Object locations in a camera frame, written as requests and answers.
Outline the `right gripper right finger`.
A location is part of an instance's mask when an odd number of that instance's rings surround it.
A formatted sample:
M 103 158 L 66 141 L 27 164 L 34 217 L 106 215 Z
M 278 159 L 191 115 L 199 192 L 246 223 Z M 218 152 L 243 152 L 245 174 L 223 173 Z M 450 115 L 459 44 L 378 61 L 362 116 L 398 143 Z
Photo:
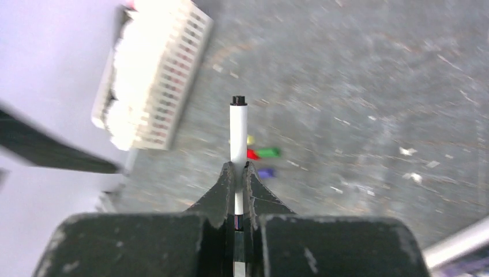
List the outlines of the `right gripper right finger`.
M 379 216 L 298 215 L 243 171 L 247 276 L 429 276 L 409 228 Z

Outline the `purple marker cap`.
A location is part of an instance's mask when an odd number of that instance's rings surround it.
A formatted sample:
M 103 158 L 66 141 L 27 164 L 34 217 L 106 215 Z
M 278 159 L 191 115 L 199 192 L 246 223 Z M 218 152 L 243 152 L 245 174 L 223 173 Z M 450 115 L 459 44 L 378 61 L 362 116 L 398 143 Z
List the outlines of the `purple marker cap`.
M 257 173 L 261 179 L 274 178 L 276 176 L 273 168 L 261 168 L 257 170 Z

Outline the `red marker cap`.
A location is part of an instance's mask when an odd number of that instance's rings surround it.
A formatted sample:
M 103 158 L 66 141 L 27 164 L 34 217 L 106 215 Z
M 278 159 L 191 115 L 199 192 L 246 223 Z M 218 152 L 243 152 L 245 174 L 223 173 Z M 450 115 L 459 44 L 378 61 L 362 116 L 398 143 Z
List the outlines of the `red marker cap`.
M 260 157 L 253 149 L 247 149 L 247 158 L 251 160 L 260 160 Z

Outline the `yellow marker cap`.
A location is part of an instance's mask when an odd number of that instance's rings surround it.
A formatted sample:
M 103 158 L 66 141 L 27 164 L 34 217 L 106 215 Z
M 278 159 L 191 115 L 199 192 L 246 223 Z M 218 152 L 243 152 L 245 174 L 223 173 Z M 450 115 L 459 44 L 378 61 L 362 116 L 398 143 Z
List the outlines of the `yellow marker cap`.
M 248 135 L 247 136 L 247 145 L 250 146 L 250 145 L 254 145 L 254 144 L 255 144 L 255 138 L 254 138 L 254 136 Z

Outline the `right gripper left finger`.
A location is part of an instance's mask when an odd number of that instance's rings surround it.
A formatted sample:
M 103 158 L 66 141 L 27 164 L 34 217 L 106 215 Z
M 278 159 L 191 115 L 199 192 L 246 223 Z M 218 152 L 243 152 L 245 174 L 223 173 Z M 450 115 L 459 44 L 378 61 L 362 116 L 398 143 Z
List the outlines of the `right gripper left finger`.
M 231 162 L 191 207 L 173 213 L 84 213 L 53 232 L 34 276 L 232 276 Z

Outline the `black cap white marker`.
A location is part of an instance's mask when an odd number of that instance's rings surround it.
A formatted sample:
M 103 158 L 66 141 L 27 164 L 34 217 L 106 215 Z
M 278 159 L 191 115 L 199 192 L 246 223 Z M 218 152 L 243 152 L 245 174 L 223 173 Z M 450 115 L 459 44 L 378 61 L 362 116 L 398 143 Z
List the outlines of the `black cap white marker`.
M 247 103 L 244 96 L 233 96 L 230 103 L 230 161 L 234 166 L 235 229 L 243 222 L 243 170 L 247 162 Z

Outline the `green marker cap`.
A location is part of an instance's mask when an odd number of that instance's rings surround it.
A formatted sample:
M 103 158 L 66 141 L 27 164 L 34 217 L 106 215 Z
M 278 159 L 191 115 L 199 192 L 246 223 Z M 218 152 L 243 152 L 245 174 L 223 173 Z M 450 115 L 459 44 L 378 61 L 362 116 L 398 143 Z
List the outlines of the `green marker cap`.
M 255 152 L 260 158 L 278 158 L 281 155 L 280 149 L 276 147 L 260 148 Z

